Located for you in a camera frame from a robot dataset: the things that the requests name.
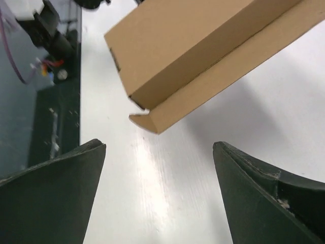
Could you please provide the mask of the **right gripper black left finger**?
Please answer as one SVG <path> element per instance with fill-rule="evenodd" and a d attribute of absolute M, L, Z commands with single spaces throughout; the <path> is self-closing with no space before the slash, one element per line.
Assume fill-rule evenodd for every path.
<path fill-rule="evenodd" d="M 93 139 L 1 179 L 1 243 L 83 243 L 106 155 Z"/>

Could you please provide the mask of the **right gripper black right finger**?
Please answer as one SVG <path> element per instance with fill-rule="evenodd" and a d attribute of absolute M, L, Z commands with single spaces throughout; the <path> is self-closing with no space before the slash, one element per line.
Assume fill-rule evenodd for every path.
<path fill-rule="evenodd" d="M 324 183 L 226 142 L 213 159 L 234 243 L 324 243 Z"/>

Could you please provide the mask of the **brown cardboard box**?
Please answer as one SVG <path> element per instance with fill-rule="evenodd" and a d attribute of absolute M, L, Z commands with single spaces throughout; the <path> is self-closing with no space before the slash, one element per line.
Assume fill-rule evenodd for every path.
<path fill-rule="evenodd" d="M 160 134 L 324 20 L 324 1 L 144 1 L 104 36 Z"/>

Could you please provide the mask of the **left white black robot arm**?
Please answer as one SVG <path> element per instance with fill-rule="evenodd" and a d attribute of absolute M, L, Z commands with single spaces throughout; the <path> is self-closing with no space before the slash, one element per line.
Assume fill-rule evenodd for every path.
<path fill-rule="evenodd" d="M 61 20 L 50 1 L 42 1 L 40 13 L 33 11 L 31 17 L 16 17 L 18 24 L 29 35 L 32 43 L 44 48 L 57 60 L 67 60 L 75 56 L 78 46 L 78 32 L 67 29 L 62 34 L 58 29 Z"/>

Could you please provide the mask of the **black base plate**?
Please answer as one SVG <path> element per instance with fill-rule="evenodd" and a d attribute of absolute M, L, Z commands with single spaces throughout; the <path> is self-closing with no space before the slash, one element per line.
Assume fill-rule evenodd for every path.
<path fill-rule="evenodd" d="M 63 155 L 80 144 L 82 13 L 73 2 L 56 9 L 60 16 L 57 28 L 74 53 L 62 64 L 49 54 L 44 56 L 50 84 L 37 91 L 28 166 Z"/>

